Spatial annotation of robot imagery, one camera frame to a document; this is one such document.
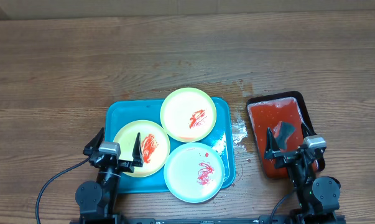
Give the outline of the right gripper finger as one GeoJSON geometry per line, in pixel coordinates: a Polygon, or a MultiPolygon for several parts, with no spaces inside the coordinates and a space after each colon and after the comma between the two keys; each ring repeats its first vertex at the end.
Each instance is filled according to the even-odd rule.
{"type": "Polygon", "coordinates": [[[316,135],[315,131],[308,127],[305,122],[301,123],[301,130],[302,130],[302,136],[303,137],[309,137],[316,135]]]}
{"type": "Polygon", "coordinates": [[[281,151],[270,128],[267,128],[266,138],[264,158],[267,160],[271,160],[279,157],[281,151]]]}

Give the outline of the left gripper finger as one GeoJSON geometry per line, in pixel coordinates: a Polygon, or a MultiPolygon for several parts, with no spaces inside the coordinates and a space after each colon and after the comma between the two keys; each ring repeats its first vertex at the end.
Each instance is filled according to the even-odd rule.
{"type": "Polygon", "coordinates": [[[132,151],[132,157],[133,157],[132,165],[134,167],[143,167],[144,160],[142,156],[140,133],[137,133],[133,151],[132,151]]]}
{"type": "Polygon", "coordinates": [[[95,151],[98,150],[104,139],[104,128],[101,128],[98,134],[84,147],[83,154],[85,156],[91,156],[95,151]]]}

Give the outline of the pink and black sponge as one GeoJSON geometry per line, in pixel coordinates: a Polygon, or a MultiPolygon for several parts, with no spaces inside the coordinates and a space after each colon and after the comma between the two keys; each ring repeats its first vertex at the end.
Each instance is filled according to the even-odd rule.
{"type": "Polygon", "coordinates": [[[285,121],[279,121],[273,128],[275,141],[280,149],[287,149],[287,140],[295,132],[295,127],[285,121]]]}

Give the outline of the yellow plate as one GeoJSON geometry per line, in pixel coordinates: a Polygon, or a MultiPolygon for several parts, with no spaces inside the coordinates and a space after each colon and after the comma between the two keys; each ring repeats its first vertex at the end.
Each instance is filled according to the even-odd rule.
{"type": "Polygon", "coordinates": [[[114,137],[114,142],[121,148],[120,159],[133,159],[132,150],[137,134],[141,134],[143,167],[135,167],[133,173],[126,173],[131,177],[147,177],[155,174],[165,164],[170,153],[170,140],[164,129],[149,120],[137,120],[122,127],[114,137]]]}

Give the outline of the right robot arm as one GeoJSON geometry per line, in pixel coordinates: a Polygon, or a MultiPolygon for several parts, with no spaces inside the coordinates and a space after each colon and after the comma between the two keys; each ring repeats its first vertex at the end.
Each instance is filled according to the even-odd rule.
{"type": "Polygon", "coordinates": [[[326,141],[305,123],[301,124],[303,144],[294,151],[282,152],[270,128],[266,131],[264,158],[275,161],[276,169],[285,168],[294,189],[284,196],[267,218],[269,223],[345,223],[335,211],[340,208],[340,182],[329,176],[317,177],[312,164],[323,159],[326,141]],[[277,209],[291,196],[296,195],[300,207],[288,215],[276,217],[277,209]]]}

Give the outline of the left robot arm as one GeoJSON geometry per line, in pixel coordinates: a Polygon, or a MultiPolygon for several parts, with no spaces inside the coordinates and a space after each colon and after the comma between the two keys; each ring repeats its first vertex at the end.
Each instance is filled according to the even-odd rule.
{"type": "Polygon", "coordinates": [[[143,166],[141,135],[132,142],[132,160],[120,159],[117,142],[104,140],[104,129],[84,147],[83,154],[91,166],[99,169],[95,181],[86,181],[76,190],[75,200],[80,208],[79,223],[128,223],[127,218],[114,211],[118,187],[123,172],[133,173],[143,166]]]}

